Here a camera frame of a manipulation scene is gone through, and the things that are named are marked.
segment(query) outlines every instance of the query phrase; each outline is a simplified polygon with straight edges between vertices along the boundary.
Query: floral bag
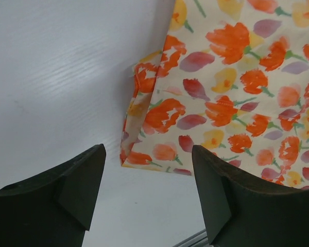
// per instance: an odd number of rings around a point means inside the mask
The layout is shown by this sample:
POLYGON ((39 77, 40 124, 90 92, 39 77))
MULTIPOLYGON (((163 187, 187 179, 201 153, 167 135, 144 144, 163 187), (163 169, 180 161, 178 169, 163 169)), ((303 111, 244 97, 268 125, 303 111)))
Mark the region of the floral bag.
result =
POLYGON ((123 167, 193 175, 191 150, 309 188, 309 0, 176 0, 134 68, 123 167))

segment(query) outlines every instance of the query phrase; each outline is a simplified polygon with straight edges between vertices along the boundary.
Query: green stem print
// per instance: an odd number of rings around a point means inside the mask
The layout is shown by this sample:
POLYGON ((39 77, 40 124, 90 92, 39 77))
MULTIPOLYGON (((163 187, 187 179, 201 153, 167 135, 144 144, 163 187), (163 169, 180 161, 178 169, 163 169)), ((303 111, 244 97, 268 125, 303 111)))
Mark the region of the green stem print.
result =
POLYGON ((189 25, 189 22, 187 20, 185 20, 184 22, 184 27, 189 30, 191 33, 194 33, 194 30, 192 29, 192 27, 189 25))
POLYGON ((267 128, 268 128, 268 129, 276 128, 276 129, 279 129, 280 131, 283 131, 282 128, 280 128, 278 125, 275 125, 273 122, 269 122, 267 128))
POLYGON ((163 100, 161 99, 161 100, 159 100, 159 101, 158 101, 157 103, 155 103, 155 104, 150 104, 149 110, 151 110, 152 108, 155 108, 155 107, 159 106, 162 102, 163 102, 163 100))
POLYGON ((281 168, 280 168, 280 166, 277 164, 277 161, 276 161, 275 158, 273 158, 272 164, 275 165, 275 166, 277 166, 277 168, 278 168, 279 170, 281 170, 281 168))
POLYGON ((237 106, 237 105, 239 105, 239 104, 245 104, 246 102, 248 102, 248 101, 252 101, 252 100, 255 100, 256 99, 256 97, 253 97, 253 98, 250 98, 250 99, 245 99, 245 100, 243 100, 243 101, 234 101, 233 102, 233 104, 234 104, 234 106, 237 106))
POLYGON ((301 105, 301 98, 299 98, 298 102, 297 102, 297 106, 302 109, 302 105, 301 105))
POLYGON ((249 45, 245 47, 244 54, 250 54, 258 60, 261 59, 261 57, 258 54, 252 51, 252 48, 249 45))
POLYGON ((288 50, 285 54, 285 59, 290 59, 290 58, 296 58, 299 59, 305 63, 308 63, 306 59, 304 59, 302 56, 294 54, 291 50, 288 50))
POLYGON ((303 146, 302 146, 302 141, 301 141, 300 144, 299 144, 299 151, 300 151, 301 149, 309 149, 309 147, 303 147, 303 146))
POLYGON ((145 134, 143 133, 143 131, 140 131, 140 136, 145 138, 145 134))
POLYGON ((183 166, 183 163, 180 161, 179 156, 176 155, 174 161, 176 161, 177 163, 179 163, 181 166, 183 166))
POLYGON ((202 8, 202 6, 200 5, 199 0, 194 0, 194 2, 197 5, 199 12, 202 14, 202 16, 204 16, 204 18, 206 18, 206 13, 204 9, 202 8))
POLYGON ((154 166, 159 166, 159 167, 162 167, 161 165, 158 165, 157 163, 152 162, 152 161, 149 161, 149 164, 154 165, 154 166))
POLYGON ((252 154, 248 148, 244 148, 244 152, 247 153, 249 156, 254 156, 254 154, 252 154))
POLYGON ((231 157, 231 158, 222 158, 222 160, 224 160, 224 161, 231 161, 231 160, 234 160, 234 159, 236 159, 238 157, 239 157, 239 155, 236 155, 236 156, 231 157))
POLYGON ((292 16, 290 13, 285 12, 282 7, 278 7, 277 9, 274 10, 274 12, 277 15, 285 15, 285 16, 292 16))
POLYGON ((262 86, 261 89, 262 89, 262 92, 265 93, 266 95, 268 95, 269 97, 271 97, 271 98, 274 97, 274 94, 272 94, 272 93, 268 90, 267 87, 262 86))

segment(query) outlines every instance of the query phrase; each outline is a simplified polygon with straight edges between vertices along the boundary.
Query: white wood grain surface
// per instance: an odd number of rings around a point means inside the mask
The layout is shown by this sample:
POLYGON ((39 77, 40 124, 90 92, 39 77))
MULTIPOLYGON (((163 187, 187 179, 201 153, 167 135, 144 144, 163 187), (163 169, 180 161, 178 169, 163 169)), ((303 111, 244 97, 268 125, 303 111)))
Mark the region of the white wood grain surface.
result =
POLYGON ((173 0, 0 0, 0 188, 94 144, 108 158, 84 247, 170 247, 204 229, 194 178, 121 168, 129 66, 173 0))

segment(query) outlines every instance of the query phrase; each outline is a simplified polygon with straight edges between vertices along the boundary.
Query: floral fabric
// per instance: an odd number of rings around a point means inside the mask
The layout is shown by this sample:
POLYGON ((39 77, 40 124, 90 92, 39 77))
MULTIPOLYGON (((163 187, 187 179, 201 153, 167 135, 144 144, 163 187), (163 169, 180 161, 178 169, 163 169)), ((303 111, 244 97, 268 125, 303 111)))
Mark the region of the floral fabric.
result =
POLYGON ((176 0, 134 78, 122 166, 192 175, 199 144, 309 188, 309 0, 176 0))

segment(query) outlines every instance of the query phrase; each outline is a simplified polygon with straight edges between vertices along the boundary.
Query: white surface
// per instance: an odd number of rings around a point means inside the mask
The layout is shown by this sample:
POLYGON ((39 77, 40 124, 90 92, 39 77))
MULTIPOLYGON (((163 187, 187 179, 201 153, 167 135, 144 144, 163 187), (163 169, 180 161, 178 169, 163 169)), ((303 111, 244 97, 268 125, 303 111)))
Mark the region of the white surface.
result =
POLYGON ((163 45, 173 4, 0 0, 0 188, 104 143, 83 247, 170 247, 204 229, 192 177, 118 161, 127 69, 163 45))

